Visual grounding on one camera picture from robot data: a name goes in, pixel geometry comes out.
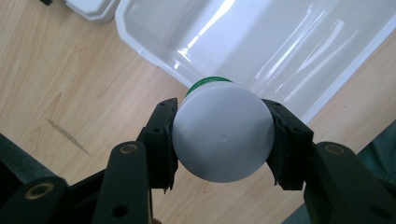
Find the wood grain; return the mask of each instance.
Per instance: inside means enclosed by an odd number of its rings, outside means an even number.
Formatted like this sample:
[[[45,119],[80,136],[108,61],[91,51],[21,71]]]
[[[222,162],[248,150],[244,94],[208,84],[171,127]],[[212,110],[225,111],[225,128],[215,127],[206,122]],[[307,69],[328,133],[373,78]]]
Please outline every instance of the wood grain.
[[[0,27],[0,132],[69,184],[104,169],[156,104],[187,92],[120,41],[114,21],[85,21],[61,1],[4,1]],[[359,151],[395,120],[395,48],[393,34],[312,120],[316,141]],[[153,201],[163,223],[280,223],[303,196],[274,187],[266,165],[231,184],[180,167],[175,189]]]

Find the green cap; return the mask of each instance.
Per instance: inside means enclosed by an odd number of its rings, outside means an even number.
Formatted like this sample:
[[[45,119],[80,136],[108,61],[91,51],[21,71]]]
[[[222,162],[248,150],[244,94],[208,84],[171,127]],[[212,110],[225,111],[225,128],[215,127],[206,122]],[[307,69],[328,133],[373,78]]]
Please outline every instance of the green cap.
[[[214,81],[226,81],[226,82],[232,82],[230,79],[227,79],[225,77],[205,77],[197,82],[195,82],[194,85],[191,86],[189,91],[187,92],[186,96],[188,96],[192,91],[197,89],[200,86],[203,86],[209,82],[214,82]]]

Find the white plastic container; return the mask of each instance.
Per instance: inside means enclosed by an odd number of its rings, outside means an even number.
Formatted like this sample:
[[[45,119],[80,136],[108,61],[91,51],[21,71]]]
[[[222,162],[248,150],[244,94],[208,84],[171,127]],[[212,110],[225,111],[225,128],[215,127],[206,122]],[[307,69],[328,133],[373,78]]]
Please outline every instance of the white plastic container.
[[[213,182],[236,181],[267,160],[274,144],[274,119],[266,104],[244,87],[224,79],[208,81],[193,86],[177,111],[173,146],[194,175]]]
[[[395,29],[395,14],[390,0],[121,0],[116,22],[187,87],[227,77],[308,122]]]
[[[105,23],[114,18],[120,0],[64,0],[66,5],[88,21]]]

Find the bottle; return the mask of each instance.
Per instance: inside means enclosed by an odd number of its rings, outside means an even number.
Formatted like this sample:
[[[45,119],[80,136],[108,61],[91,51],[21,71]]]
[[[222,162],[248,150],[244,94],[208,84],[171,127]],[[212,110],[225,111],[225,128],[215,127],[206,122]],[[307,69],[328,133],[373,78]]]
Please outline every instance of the bottle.
[[[177,111],[172,138],[180,162],[212,182],[257,171],[275,137],[271,112],[257,95],[223,77],[195,83]]]

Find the white plastic packaging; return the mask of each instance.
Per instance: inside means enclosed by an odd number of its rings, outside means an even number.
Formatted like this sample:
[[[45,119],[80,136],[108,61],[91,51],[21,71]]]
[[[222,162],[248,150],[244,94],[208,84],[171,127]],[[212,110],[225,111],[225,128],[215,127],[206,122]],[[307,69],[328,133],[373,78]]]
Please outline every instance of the white plastic packaging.
[[[187,87],[227,77],[307,123],[395,29],[395,15],[388,0],[121,0],[116,23]]]
[[[120,0],[65,0],[65,2],[88,21],[105,23],[114,18]]]

